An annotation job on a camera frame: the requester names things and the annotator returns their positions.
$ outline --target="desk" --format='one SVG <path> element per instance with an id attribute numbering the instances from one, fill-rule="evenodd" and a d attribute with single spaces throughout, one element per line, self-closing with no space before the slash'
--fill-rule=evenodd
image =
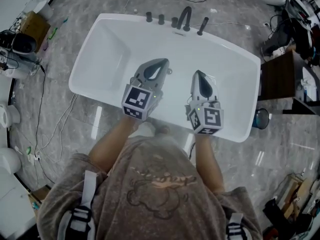
<path id="1" fill-rule="evenodd" d="M 301 85 L 303 68 L 314 78 L 317 100 L 311 100 Z M 305 61 L 294 51 L 287 52 L 261 65 L 261 95 L 258 101 L 293 98 L 291 110 L 284 114 L 320 115 L 317 108 L 320 97 L 320 80 Z"/>

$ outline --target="bathtub faucet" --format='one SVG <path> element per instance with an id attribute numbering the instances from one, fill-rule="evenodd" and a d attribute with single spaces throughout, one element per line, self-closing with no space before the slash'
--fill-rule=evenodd
<path id="1" fill-rule="evenodd" d="M 180 15 L 180 18 L 178 20 L 178 24 L 176 26 L 176 28 L 179 30 L 181 29 L 181 26 L 182 26 L 182 23 L 186 17 L 186 23 L 183 27 L 183 30 L 184 31 L 189 31 L 190 30 L 190 19 L 191 19 L 191 12 L 192 12 L 192 9 L 190 6 L 187 6 L 186 8 L 184 8 L 183 12 L 181 13 Z"/>

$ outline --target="gray t-shirt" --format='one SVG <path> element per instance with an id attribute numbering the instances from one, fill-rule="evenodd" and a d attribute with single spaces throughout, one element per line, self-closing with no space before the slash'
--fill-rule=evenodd
<path id="1" fill-rule="evenodd" d="M 214 194 L 177 145 L 137 137 L 128 141 L 109 176 L 87 155 L 71 156 L 39 210 L 42 240 L 57 239 L 62 216 L 80 204 L 85 170 L 97 173 L 91 206 L 97 240 L 225 240 L 232 213 L 243 213 L 252 239 L 262 239 L 244 187 Z"/>

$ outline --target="floor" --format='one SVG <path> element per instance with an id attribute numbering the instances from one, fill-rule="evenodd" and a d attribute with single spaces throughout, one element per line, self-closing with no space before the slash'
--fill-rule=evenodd
<path id="1" fill-rule="evenodd" d="M 14 99 L 21 113 L 21 123 L 13 126 L 10 131 L 12 147 L 17 146 L 21 151 L 31 147 L 34 153 L 35 146 L 38 150 L 48 142 L 47 137 L 52 136 L 56 123 L 71 104 L 72 98 L 75 98 L 69 90 L 68 80 L 88 31 L 100 13 L 123 13 L 127 1 L 53 1 L 51 6 L 54 14 L 49 21 L 49 32 L 55 27 L 58 30 L 49 42 L 49 48 L 39 52 L 46 69 L 46 78 L 37 140 L 44 80 L 44 74 L 40 70 L 34 77 L 18 80 L 15 84 Z M 185 0 L 131 0 L 125 13 L 133 14 L 136 9 L 138 15 L 151 11 L 154 16 L 164 14 L 166 19 L 171 19 L 178 17 L 186 6 L 192 7 L 191 25 L 201 23 L 208 16 L 210 23 L 236 22 L 261 26 L 275 14 L 272 7 L 259 0 L 208 0 L 203 3 Z M 260 45 L 268 38 L 270 31 L 266 27 L 253 25 L 208 25 L 205 31 L 260 57 Z M 305 175 L 313 177 L 318 167 L 320 117 L 279 114 L 290 103 L 291 100 L 259 102 L 258 107 L 265 107 L 273 112 L 269 126 L 265 130 L 252 128 L 249 138 L 243 143 L 212 138 L 226 188 L 231 190 L 237 186 L 247 187 L 262 228 L 269 224 L 262 213 L 264 204 L 273 196 L 284 176 L 291 172 L 301 173 L 305 169 Z M 102 111 L 97 122 L 95 119 L 99 107 Z M 48 178 L 53 182 L 57 180 L 68 157 L 76 152 L 87 154 L 122 115 L 118 108 L 78 96 L 61 134 L 62 150 L 59 133 L 69 112 L 70 108 L 58 124 L 50 144 L 41 152 L 41 165 L 46 176 L 38 162 L 34 166 L 28 161 L 27 155 L 20 156 L 22 169 L 17 174 L 32 190 L 45 184 L 52 186 Z M 189 148 L 190 135 L 186 130 L 171 125 L 171 132 L 182 147 Z"/>

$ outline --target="white appliance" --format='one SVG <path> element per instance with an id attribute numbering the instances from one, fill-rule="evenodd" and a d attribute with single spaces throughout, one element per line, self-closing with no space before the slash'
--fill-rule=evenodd
<path id="1" fill-rule="evenodd" d="M 51 9 L 47 0 L 41 1 L 37 4 L 37 6 L 33 9 L 36 14 L 42 16 L 46 21 L 48 21 L 52 15 L 54 15 L 54 11 Z"/>
<path id="2" fill-rule="evenodd" d="M 21 120 L 20 113 L 14 105 L 7 106 L 0 102 L 0 124 L 4 128 L 9 128 L 12 124 L 19 124 Z"/>
<path id="3" fill-rule="evenodd" d="M 0 75 L 7 78 L 26 79 L 37 72 L 40 59 L 34 52 L 30 54 L 16 54 L 0 47 L 0 63 L 7 64 L 6 70 L 0 70 Z"/>
<path id="4" fill-rule="evenodd" d="M 162 87 L 163 98 L 151 117 L 191 129 L 185 105 L 196 70 L 211 75 L 224 109 L 224 128 L 215 136 L 243 142 L 250 134 L 256 110 L 260 59 L 250 52 L 197 29 L 189 32 L 143 16 L 100 14 L 74 63 L 72 92 L 121 108 L 126 84 L 137 68 L 167 58 L 172 74 Z"/>
<path id="5" fill-rule="evenodd" d="M 0 167 L 9 174 L 15 174 L 21 168 L 21 162 L 16 151 L 12 148 L 0 148 Z"/>

